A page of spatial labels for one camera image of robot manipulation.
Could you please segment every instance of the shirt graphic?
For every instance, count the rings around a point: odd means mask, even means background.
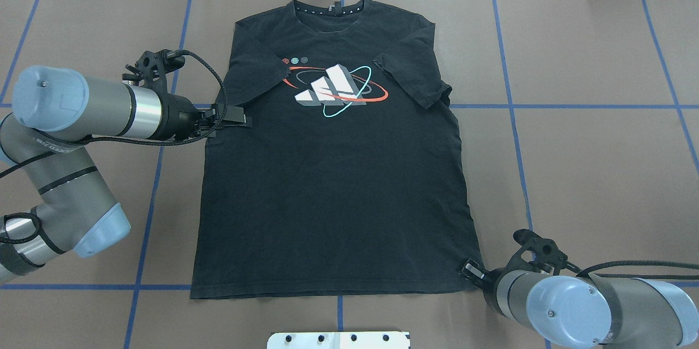
[[[327,69],[314,68],[311,66],[292,66],[289,69],[292,71],[299,70],[295,72],[295,78],[304,85],[308,85],[309,83],[305,81],[307,78],[305,80],[302,78],[302,75],[312,75],[314,78],[317,77],[318,73],[325,73],[327,75],[313,80],[310,82],[311,88],[309,90],[303,90],[294,97],[300,105],[322,105],[323,115],[327,118],[339,115],[351,105],[366,105],[367,102],[379,102],[389,97],[389,93],[384,87],[371,81],[371,68],[369,66],[360,66],[352,71],[347,70],[345,66],[340,64]],[[359,77],[359,75],[355,75],[356,72],[364,69],[369,71],[365,79]],[[362,83],[360,87],[357,86],[355,80]],[[284,79],[284,81],[287,85],[298,88],[289,82],[289,80]],[[380,88],[383,95],[374,98],[364,97],[365,95],[377,95],[377,92],[374,91],[372,86]],[[325,110],[327,106],[342,106],[342,108],[335,111],[333,114],[328,114]]]

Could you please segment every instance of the folded sleeve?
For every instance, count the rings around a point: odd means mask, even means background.
[[[425,109],[447,98],[452,89],[442,82],[434,37],[435,25],[430,22],[374,58],[374,63]]]
[[[271,90],[289,75],[289,66],[260,43],[245,26],[235,24],[224,86],[229,105],[244,105]]]

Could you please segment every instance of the light blue cap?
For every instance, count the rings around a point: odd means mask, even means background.
[[[80,257],[91,257],[117,244],[131,230],[122,205],[117,203],[100,218],[73,248]]]
[[[547,277],[532,287],[526,313],[544,338],[573,349],[596,346],[612,326],[604,296],[586,282],[563,275]]]
[[[77,71],[30,66],[15,84],[12,110],[25,127],[57,132],[80,118],[89,97],[87,81]]]
[[[679,287],[661,280],[636,280],[646,282],[657,290],[677,315],[679,325],[682,327],[682,341],[677,346],[687,346],[696,341],[697,331],[699,331],[699,311],[689,295]]]
[[[0,128],[2,128],[2,124],[5,123],[5,120],[7,120],[7,117],[10,117],[10,114],[5,115],[5,118],[3,118],[2,122],[0,122]],[[10,157],[5,154],[5,151],[2,149],[2,146],[0,146],[0,161],[5,162],[6,164],[10,165],[13,167],[14,165],[17,164],[17,162],[13,161],[10,159]]]

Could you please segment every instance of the light blue loop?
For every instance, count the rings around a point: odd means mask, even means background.
[[[357,68],[357,69],[355,69],[355,70],[353,70],[352,72],[349,73],[349,74],[352,74],[352,73],[357,72],[358,70],[360,70],[360,69],[362,69],[362,68],[366,68],[366,69],[369,70],[369,76],[367,76],[366,80],[364,80],[364,85],[359,89],[359,92],[357,92],[357,95],[355,96],[355,98],[361,97],[361,96],[362,96],[362,93],[364,92],[364,89],[366,88],[367,85],[369,85],[369,80],[371,80],[371,68],[369,68],[369,66],[360,66],[359,68]],[[326,108],[327,106],[326,106],[326,105],[323,105],[323,115],[325,116],[325,118],[332,118],[332,117],[335,117],[335,115],[338,115],[338,114],[342,113],[343,111],[347,110],[347,108],[349,108],[349,107],[352,105],[352,103],[353,103],[353,102],[350,101],[349,103],[347,103],[347,105],[345,105],[344,108],[341,108],[341,109],[339,110],[339,112],[335,113],[334,115],[327,115],[327,113],[325,113],[325,108]]]

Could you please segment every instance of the neckline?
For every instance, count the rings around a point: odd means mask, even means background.
[[[344,28],[339,31],[330,31],[330,32],[323,32],[323,31],[317,31],[314,30],[313,28],[310,28],[308,25],[305,25],[300,19],[299,16],[297,15],[298,11],[304,11],[305,13],[308,13],[310,15],[317,15],[319,17],[335,17],[333,15],[333,11],[329,10],[328,8],[321,8],[319,6],[314,6],[314,5],[308,5],[307,3],[303,3],[298,0],[292,0],[287,5],[287,10],[289,11],[290,16],[293,18],[294,23],[299,26],[302,30],[305,30],[307,33],[313,35],[313,36],[319,36],[322,38],[332,38],[335,36],[342,36],[347,33],[350,33],[354,31],[359,25],[362,24],[362,21],[365,18],[365,15],[367,11],[371,8],[370,4],[372,3],[372,0],[359,0],[359,2],[354,3],[352,5],[347,5],[342,7],[342,13],[345,15],[351,15],[355,13],[359,13],[359,17],[357,20],[355,20],[351,25],[347,26],[347,28]]]

